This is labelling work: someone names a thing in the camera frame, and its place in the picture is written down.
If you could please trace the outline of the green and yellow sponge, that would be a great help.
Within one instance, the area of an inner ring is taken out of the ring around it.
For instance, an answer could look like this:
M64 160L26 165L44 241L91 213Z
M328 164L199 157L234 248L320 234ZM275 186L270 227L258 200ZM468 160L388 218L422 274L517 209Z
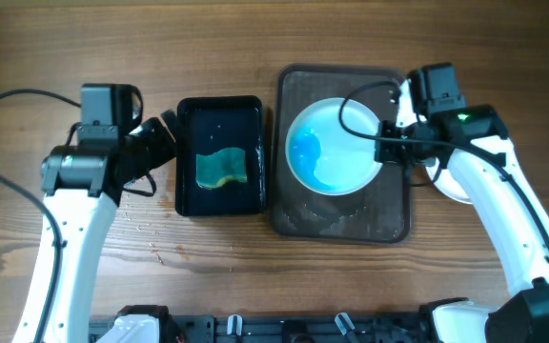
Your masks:
M240 148L225 148L209 155L198 154L195 166L195 181L204 189L218 189L230 182L248 182L246 153Z

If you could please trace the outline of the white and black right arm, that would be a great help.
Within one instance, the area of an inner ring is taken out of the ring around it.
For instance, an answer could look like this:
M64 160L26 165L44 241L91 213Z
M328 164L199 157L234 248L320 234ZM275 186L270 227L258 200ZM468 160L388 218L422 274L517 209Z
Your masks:
M469 197L496 249L510 298L496 309L443 300L422 307L432 342L549 342L549 216L489 105L432 113L404 128L383 121L376 161L436 158Z

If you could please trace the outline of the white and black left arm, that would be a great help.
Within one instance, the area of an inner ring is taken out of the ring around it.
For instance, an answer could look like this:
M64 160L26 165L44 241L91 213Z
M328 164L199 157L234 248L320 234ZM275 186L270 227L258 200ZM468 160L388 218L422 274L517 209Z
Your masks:
M47 210L16 342L85 342L94 284L122 192L175 157L173 111L124 132L80 124L42 165Z

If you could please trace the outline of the white plate with blue streaks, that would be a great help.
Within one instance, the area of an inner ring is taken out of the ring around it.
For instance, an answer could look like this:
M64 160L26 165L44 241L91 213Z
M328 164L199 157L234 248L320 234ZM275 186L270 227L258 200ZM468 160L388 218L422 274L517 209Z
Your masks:
M382 164L375 161L375 142L344 128L374 135L378 117L355 100L340 97L314 102L295 118L285 140L285 158L294 177L324 195L346 195L367 186Z

